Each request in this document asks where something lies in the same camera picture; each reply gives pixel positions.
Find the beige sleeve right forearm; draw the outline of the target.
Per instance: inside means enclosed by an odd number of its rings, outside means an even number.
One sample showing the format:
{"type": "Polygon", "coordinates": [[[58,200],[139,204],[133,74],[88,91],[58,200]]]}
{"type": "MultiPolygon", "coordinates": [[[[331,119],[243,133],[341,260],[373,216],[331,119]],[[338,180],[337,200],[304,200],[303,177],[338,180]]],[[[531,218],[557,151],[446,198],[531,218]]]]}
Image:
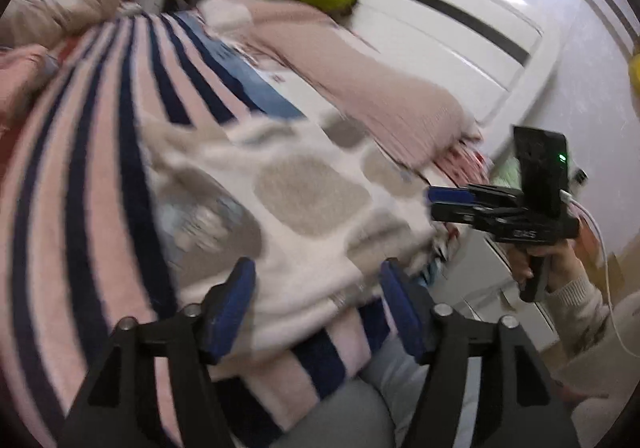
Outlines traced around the beige sleeve right forearm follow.
{"type": "Polygon", "coordinates": [[[611,311],[585,273],[547,292],[544,299],[565,354],[576,357],[608,332],[611,311]]]}

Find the person's right hand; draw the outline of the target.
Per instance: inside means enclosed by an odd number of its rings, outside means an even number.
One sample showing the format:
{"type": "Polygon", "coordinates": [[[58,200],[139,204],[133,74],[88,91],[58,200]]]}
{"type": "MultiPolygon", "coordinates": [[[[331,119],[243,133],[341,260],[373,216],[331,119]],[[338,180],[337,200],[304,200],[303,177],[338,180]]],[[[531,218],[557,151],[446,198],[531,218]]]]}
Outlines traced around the person's right hand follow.
{"type": "Polygon", "coordinates": [[[520,289],[524,289],[529,279],[536,275],[530,261],[540,257],[547,264],[547,291],[560,290],[574,280],[586,275],[582,262],[578,259],[571,240],[562,240],[553,246],[507,245],[506,258],[511,276],[520,289]]]}

